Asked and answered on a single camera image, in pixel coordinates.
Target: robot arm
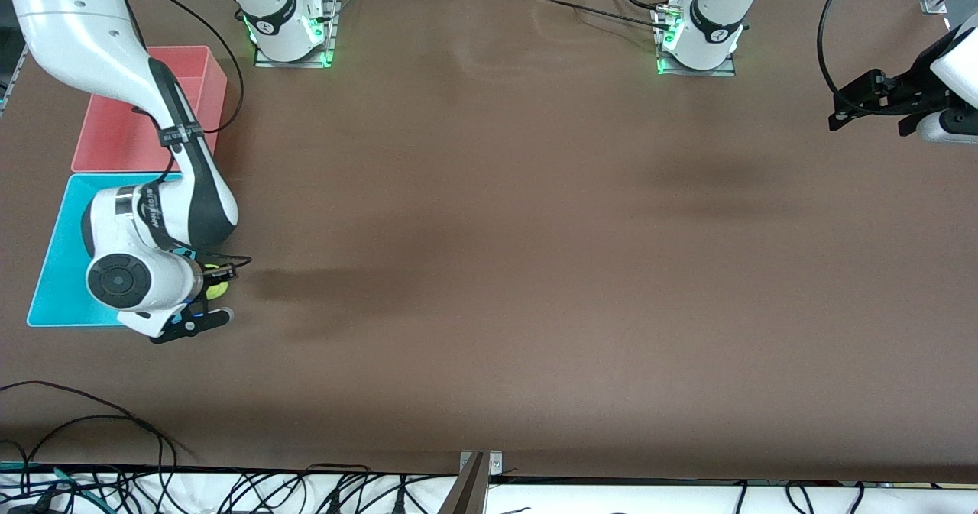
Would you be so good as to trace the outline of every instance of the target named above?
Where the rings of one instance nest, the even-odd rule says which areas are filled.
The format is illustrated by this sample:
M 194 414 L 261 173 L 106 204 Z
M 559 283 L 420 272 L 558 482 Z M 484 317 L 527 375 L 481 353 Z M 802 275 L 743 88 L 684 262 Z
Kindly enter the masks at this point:
M 157 127 L 182 176 L 98 192 L 85 212 L 92 296 L 123 324 L 157 340 L 195 334 L 230 312 L 185 312 L 234 267 L 214 273 L 169 252 L 219 245 L 238 223 L 238 207 L 217 172 L 186 96 L 164 63 L 133 31 L 125 0 L 13 0 L 31 54 L 56 79 L 131 103 Z M 182 313 L 181 329 L 171 317 Z
M 304 58 L 324 42 L 322 0 L 237 0 L 251 38 L 262 54 L 279 62 Z
M 900 135 L 978 144 L 978 13 L 921 52 L 905 73 L 867 71 L 834 97 L 829 130 L 866 115 L 905 116 Z
M 675 0 L 682 22 L 662 48 L 685 67 L 716 68 L 736 50 L 752 3 L 754 0 Z

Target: red plastic bin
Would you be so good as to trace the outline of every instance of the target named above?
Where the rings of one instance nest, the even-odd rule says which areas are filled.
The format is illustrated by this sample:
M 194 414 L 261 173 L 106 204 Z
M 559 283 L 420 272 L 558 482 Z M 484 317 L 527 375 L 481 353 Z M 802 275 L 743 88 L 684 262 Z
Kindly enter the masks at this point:
M 180 82 L 200 125 L 213 130 L 220 124 L 228 77 L 208 47 L 149 47 Z M 217 132 L 206 135 L 214 152 Z M 136 173 L 165 170 L 170 161 L 160 147 L 149 117 L 133 113 L 132 104 L 92 95 L 74 149 L 71 170 L 76 173 Z

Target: yellow object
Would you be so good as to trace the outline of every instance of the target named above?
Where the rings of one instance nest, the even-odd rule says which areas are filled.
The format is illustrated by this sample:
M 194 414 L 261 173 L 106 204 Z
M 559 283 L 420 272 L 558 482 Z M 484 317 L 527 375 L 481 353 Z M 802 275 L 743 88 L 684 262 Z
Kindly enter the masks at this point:
M 208 263 L 205 267 L 217 267 L 216 264 Z M 228 291 L 228 282 L 218 283 L 216 285 L 211 285 L 207 287 L 206 297 L 207 299 L 219 299 L 221 295 Z

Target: brown table surface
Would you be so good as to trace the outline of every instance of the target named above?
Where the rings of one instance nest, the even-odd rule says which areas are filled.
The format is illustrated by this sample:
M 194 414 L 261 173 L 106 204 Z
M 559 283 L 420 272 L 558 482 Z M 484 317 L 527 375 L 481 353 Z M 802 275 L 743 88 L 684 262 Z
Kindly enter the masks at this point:
M 248 62 L 232 0 L 184 1 Z M 149 44 L 212 47 L 229 113 L 207 30 L 132 3 Z M 332 69 L 245 66 L 216 159 L 225 250 L 255 262 L 232 325 L 165 346 L 25 326 L 88 99 L 28 62 L 0 118 L 2 381 L 119 402 L 186 464 L 974 480 L 978 159 L 894 118 L 828 132 L 821 3 L 757 0 L 737 78 L 695 79 L 547 0 L 357 0 Z M 838 0 L 828 58 L 900 72 L 943 30 Z M 5 393 L 0 435 L 96 407 Z M 96 422 L 38 460 L 155 451 Z

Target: blue tray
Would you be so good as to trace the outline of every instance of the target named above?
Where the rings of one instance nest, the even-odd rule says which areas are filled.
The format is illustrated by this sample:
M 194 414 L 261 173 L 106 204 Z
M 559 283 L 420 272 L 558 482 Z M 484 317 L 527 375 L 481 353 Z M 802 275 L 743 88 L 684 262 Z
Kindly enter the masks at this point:
M 81 240 L 81 217 L 100 189 L 147 183 L 159 173 L 74 174 L 67 180 L 55 229 L 28 311 L 31 327 L 118 327 L 116 312 L 92 298 L 85 270 L 92 260 Z M 167 179 L 178 179 L 171 173 Z

